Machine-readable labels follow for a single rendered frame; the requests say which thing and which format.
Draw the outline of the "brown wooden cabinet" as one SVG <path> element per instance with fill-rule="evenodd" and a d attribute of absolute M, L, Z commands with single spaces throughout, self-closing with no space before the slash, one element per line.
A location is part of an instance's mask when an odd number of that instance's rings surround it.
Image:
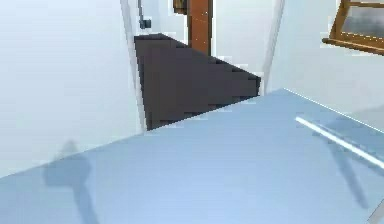
<path fill-rule="evenodd" d="M 177 14 L 187 14 L 187 0 L 173 0 L 173 9 Z"/>

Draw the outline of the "brown wooden door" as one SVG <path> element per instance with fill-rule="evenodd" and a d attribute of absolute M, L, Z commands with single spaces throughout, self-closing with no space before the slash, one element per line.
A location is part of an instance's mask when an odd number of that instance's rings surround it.
<path fill-rule="evenodd" d="M 213 0 L 188 0 L 188 45 L 211 55 Z"/>

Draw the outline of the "brown wooden framed window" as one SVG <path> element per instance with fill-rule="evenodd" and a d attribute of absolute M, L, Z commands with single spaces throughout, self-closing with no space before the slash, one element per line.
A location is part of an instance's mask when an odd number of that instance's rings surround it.
<path fill-rule="evenodd" d="M 340 0 L 322 42 L 384 56 L 384 0 Z"/>

